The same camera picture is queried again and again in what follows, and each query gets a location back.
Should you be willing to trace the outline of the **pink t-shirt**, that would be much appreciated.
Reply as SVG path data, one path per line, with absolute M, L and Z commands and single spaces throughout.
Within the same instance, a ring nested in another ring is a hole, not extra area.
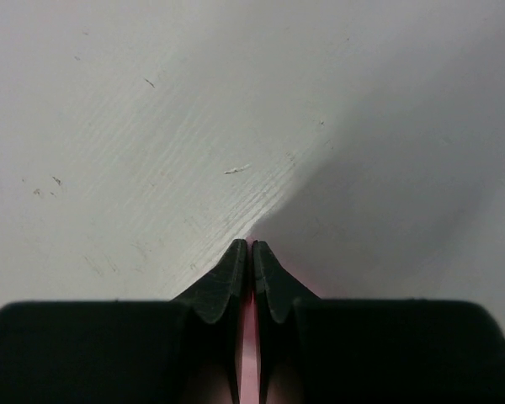
M 290 274 L 270 246 L 249 245 L 243 306 L 241 403 L 303 403 L 296 302 L 319 297 Z

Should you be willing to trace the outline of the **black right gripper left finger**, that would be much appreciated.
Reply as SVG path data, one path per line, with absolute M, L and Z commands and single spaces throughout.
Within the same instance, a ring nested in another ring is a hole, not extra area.
M 171 300 L 0 309 L 0 403 L 237 403 L 247 243 Z

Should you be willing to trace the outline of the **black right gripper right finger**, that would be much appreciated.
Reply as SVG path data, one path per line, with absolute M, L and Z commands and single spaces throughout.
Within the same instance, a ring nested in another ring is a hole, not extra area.
M 460 300 L 322 299 L 252 245 L 259 400 L 505 403 L 505 337 Z

